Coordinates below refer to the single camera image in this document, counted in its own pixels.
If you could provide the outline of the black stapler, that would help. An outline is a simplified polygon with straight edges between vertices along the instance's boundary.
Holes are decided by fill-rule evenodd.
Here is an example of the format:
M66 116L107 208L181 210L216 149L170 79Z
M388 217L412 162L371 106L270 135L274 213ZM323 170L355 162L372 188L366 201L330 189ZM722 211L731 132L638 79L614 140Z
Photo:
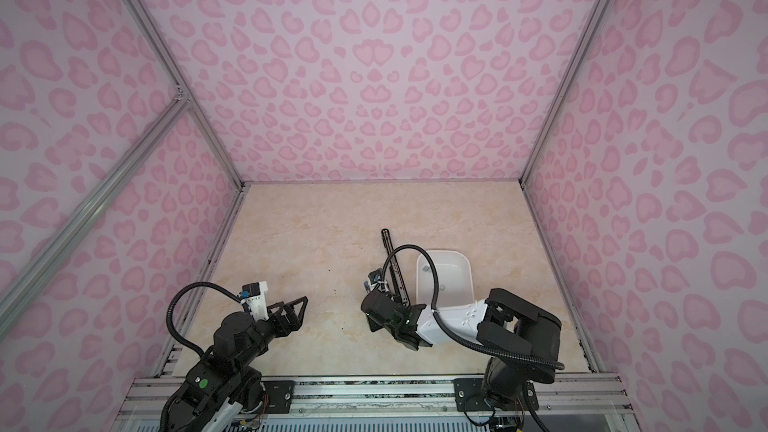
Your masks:
M386 249L389 257L387 270L389 271L389 288L393 296L398 299L404 306L411 305L410 297L407 292L407 287L401 272L396 255L394 254L394 244L392 241L391 233L387 228L381 230L381 237L383 245Z

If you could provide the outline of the white plastic bin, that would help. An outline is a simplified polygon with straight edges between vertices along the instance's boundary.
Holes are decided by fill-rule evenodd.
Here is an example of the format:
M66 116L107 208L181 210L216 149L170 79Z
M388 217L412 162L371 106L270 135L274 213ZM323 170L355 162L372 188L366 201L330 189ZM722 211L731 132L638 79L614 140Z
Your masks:
M429 250L437 267L439 310L459 310L475 303L471 265L468 258L452 250ZM429 305L434 289L432 269L423 255L416 262L416 303Z

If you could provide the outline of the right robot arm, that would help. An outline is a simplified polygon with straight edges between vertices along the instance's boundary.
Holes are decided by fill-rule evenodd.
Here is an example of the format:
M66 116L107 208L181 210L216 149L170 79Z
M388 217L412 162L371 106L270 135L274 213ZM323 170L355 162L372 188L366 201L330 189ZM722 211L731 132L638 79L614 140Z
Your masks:
M493 288L483 301L437 309L405 306L376 289L367 293L361 311L371 331L385 330L410 350L453 342L488 356L479 400L496 410L527 404L531 383L552 384L565 369L559 360L560 319L505 289Z

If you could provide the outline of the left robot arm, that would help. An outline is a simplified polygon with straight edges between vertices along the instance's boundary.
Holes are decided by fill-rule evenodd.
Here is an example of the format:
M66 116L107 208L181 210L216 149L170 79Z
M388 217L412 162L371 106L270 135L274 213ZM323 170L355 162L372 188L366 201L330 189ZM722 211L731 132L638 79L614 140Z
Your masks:
M242 311L227 315L213 344L187 372L160 413L161 431L224 431L242 413L263 413L268 395L262 373L251 366L270 343L300 330L306 296L253 310L251 298Z

